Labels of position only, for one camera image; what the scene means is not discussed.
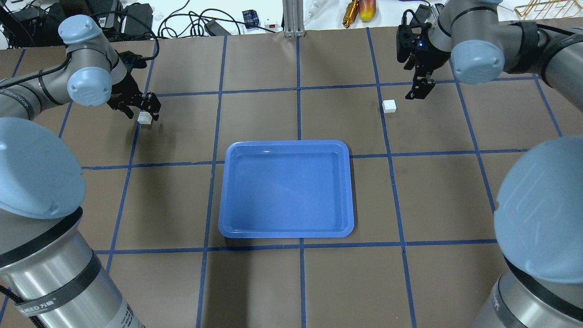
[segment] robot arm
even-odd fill
[[[1,80],[0,117],[32,120],[46,109],[73,100],[84,106],[107,102],[129,118],[134,113],[128,106],[136,106],[158,119],[156,95],[144,95],[131,75],[133,67],[145,67],[141,56],[118,54],[88,16],[66,19],[59,34],[67,44],[66,61],[58,67]]]
[[[488,82],[500,73],[536,73],[583,110],[583,30],[562,30],[535,22],[500,25],[499,0],[450,0],[435,25],[407,24],[397,32],[397,59],[415,68],[407,99],[424,99],[435,82],[433,71],[451,57],[456,79]]]

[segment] wire basket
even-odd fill
[[[514,12],[521,20],[581,17],[582,7],[577,0],[531,0],[524,6],[517,6]]]

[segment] tiled surface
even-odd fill
[[[520,150],[582,134],[583,114],[532,75],[458,89],[447,65],[426,100],[405,101],[412,72],[394,60],[394,32],[310,31],[299,51],[281,35],[164,40],[134,72],[160,95],[158,122],[75,104],[37,119],[84,167],[80,230],[147,327],[469,326],[505,270],[491,213],[505,173]],[[9,75],[19,56],[0,52]],[[18,73],[63,56],[26,50]],[[383,99],[397,112],[381,115]],[[227,147],[296,138],[348,144],[353,233],[224,238]],[[2,313],[0,328],[31,327]]]

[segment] blue plastic tray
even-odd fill
[[[248,141],[227,149],[219,230],[228,238],[339,238],[354,228],[348,147]]]

